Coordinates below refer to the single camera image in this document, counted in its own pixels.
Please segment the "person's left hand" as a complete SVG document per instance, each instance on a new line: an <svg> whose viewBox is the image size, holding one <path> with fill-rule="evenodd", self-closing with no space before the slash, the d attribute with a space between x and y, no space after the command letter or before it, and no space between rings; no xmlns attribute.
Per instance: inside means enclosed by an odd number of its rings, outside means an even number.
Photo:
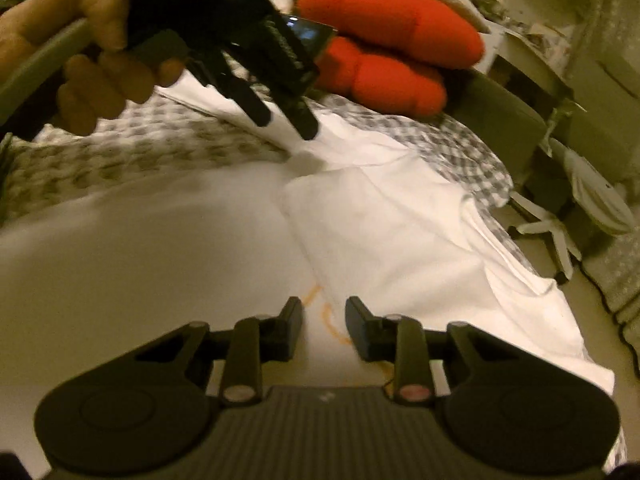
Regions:
<svg viewBox="0 0 640 480"><path fill-rule="evenodd" d="M1 17L1 130L30 139L44 126L78 136L127 103L170 87L183 62L127 52L128 0L25 0Z"/></svg>

